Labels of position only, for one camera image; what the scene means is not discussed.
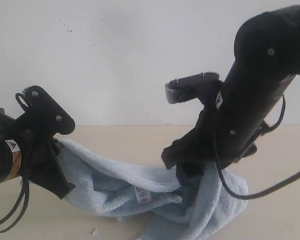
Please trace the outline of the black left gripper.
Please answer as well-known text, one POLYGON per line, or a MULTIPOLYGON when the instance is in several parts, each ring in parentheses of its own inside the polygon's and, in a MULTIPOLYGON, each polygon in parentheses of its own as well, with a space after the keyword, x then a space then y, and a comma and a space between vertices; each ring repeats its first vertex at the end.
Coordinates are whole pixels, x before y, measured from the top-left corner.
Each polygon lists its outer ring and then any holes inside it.
POLYGON ((52 139, 47 120, 34 110, 27 110, 13 126, 22 153, 21 176, 64 199, 75 185, 67 181, 58 162, 62 144, 52 139))

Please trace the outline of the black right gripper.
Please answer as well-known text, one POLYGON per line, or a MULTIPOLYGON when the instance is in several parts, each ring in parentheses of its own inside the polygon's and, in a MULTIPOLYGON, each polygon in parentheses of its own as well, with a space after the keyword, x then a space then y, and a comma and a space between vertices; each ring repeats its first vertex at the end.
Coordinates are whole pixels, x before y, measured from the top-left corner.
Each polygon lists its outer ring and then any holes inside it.
POLYGON ((174 140, 161 153, 166 169, 170 170, 176 165, 176 177, 181 185, 202 177, 205 165, 215 162, 214 121, 216 98, 220 90, 203 104, 194 127, 183 137, 174 140))

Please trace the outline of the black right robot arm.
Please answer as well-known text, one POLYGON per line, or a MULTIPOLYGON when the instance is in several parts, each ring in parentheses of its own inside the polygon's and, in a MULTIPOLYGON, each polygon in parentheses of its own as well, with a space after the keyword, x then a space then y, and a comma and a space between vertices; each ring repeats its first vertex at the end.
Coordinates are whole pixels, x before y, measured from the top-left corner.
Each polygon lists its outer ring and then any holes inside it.
POLYGON ((256 153, 256 139, 273 130, 266 116, 300 76, 300 4, 258 14, 237 31, 234 63, 224 80, 215 72, 177 78, 165 85, 170 104, 203 104, 194 128, 166 147, 161 158, 180 184, 256 153))

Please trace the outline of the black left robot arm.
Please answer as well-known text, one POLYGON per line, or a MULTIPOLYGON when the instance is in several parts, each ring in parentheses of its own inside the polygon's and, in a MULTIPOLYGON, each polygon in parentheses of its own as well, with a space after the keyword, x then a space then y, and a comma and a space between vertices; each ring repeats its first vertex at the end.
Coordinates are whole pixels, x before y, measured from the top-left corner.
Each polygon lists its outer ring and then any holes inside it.
POLYGON ((54 136, 68 135, 75 127, 64 111, 44 115, 28 111, 14 119, 0 108, 0 184, 26 176, 63 199, 75 185, 66 180, 57 160, 61 143, 54 136))

